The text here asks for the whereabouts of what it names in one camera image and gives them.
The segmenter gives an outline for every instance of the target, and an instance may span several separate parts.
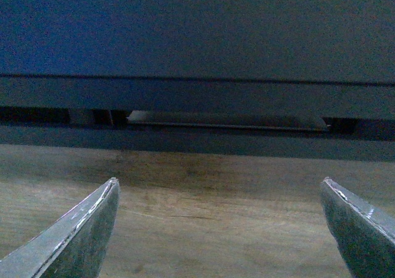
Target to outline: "wood grain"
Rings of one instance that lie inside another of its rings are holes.
[[[350,277],[319,183],[395,214],[394,163],[0,145],[0,255],[110,177],[120,207],[100,278]]]

